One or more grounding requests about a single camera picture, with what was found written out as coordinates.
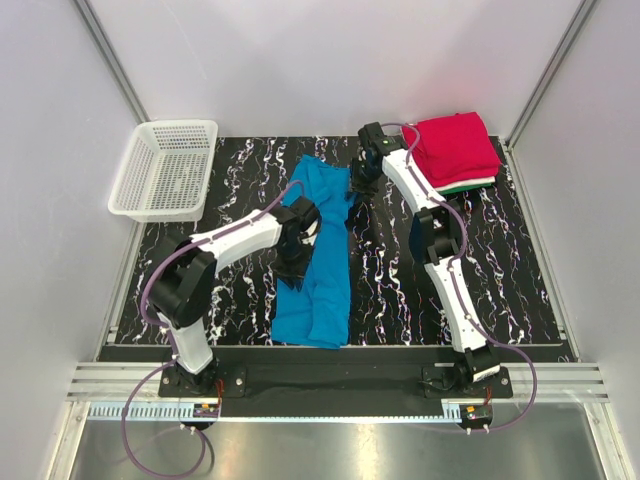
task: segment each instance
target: folded blue cloth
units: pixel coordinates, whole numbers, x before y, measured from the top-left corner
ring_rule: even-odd
[[[320,210],[322,229],[302,289],[290,289],[278,281],[271,336],[284,343],[340,348],[349,337],[351,308],[349,238],[344,224],[352,205],[345,199],[349,169],[304,155],[291,180],[304,184],[305,196]],[[291,205],[299,196],[300,189],[292,188],[283,203]]]

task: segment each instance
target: gray floor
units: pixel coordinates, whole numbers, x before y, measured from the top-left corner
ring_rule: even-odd
[[[496,406],[497,423],[516,413]],[[148,442],[169,424],[130,423],[138,458],[164,474],[186,470],[200,444],[175,431]],[[200,479],[604,479],[582,407],[537,405],[521,424],[490,435],[440,434],[444,425],[341,425],[220,423],[207,430]],[[118,422],[85,427],[72,478],[147,479],[124,456]]]

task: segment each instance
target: folded red towel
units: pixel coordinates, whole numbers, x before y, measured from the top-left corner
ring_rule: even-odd
[[[498,174],[500,158],[477,113],[424,120],[417,129],[420,143],[413,159],[434,187]],[[404,127],[402,133],[408,145],[415,141],[412,130]]]

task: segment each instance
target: white plastic basket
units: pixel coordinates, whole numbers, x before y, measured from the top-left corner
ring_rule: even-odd
[[[147,122],[133,131],[109,211],[138,222],[202,218],[218,125],[210,120]]]

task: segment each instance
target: marble pattern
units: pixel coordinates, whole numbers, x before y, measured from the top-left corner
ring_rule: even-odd
[[[502,157],[497,139],[492,141]],[[282,191],[301,155],[346,167],[357,148],[356,137],[221,138],[204,218],[195,224],[146,227],[116,344],[165,342],[155,327],[142,324],[138,302],[149,254],[167,232],[177,230],[188,236],[239,219]],[[558,343],[558,328],[504,159],[495,187],[452,197],[464,205],[470,242],[463,270],[486,328],[503,342]],[[449,343],[435,287],[409,253],[411,214],[393,184],[383,177],[378,194],[353,208],[347,226],[351,232],[350,343]],[[205,320],[212,345],[273,343],[276,283],[270,263],[274,258],[273,251],[256,252],[220,272]]]

